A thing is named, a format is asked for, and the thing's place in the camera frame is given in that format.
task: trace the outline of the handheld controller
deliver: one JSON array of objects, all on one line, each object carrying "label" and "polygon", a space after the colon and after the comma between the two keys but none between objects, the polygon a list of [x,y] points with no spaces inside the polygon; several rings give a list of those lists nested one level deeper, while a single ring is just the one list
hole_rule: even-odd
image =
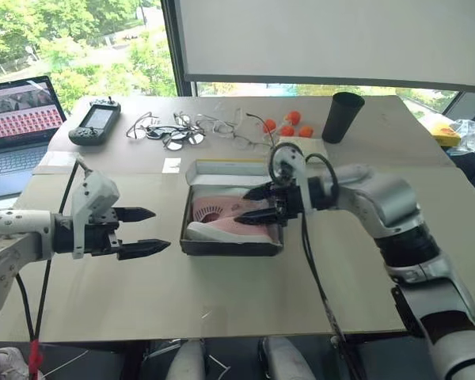
[{"label": "handheld controller", "polygon": [[76,145],[95,146],[105,143],[120,116],[121,105],[111,97],[90,104],[83,121],[69,131],[69,139]]}]

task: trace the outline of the projector screen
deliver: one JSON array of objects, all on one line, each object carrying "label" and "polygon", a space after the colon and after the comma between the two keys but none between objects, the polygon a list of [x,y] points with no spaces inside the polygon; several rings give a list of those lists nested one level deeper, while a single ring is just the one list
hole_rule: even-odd
[{"label": "projector screen", "polygon": [[475,0],[177,0],[185,79],[475,91]]}]

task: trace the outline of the laptop keyboard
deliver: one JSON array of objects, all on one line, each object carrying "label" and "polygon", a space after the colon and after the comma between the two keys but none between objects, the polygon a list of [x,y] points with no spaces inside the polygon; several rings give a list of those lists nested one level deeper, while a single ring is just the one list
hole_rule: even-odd
[{"label": "laptop keyboard", "polygon": [[35,168],[47,150],[46,146],[41,146],[0,154],[0,174]]}]

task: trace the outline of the red cable tie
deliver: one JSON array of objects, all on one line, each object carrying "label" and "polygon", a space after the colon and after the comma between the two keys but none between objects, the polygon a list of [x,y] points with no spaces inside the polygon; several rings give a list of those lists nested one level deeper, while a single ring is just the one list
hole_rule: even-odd
[{"label": "red cable tie", "polygon": [[28,372],[33,375],[33,380],[37,380],[40,365],[44,357],[39,350],[39,340],[35,339],[30,342],[30,356],[28,358]]}]

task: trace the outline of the window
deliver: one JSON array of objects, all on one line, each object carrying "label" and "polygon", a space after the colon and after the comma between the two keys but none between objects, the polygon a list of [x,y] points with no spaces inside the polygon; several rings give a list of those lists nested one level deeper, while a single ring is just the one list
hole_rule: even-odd
[{"label": "window", "polygon": [[199,96],[332,96],[340,91],[358,95],[398,95],[410,112],[417,118],[432,113],[441,113],[454,99],[457,91],[435,89],[404,89],[365,85],[285,85],[264,83],[197,83]]},{"label": "window", "polygon": [[66,112],[84,95],[176,96],[160,0],[0,0],[0,82],[44,74]]}]

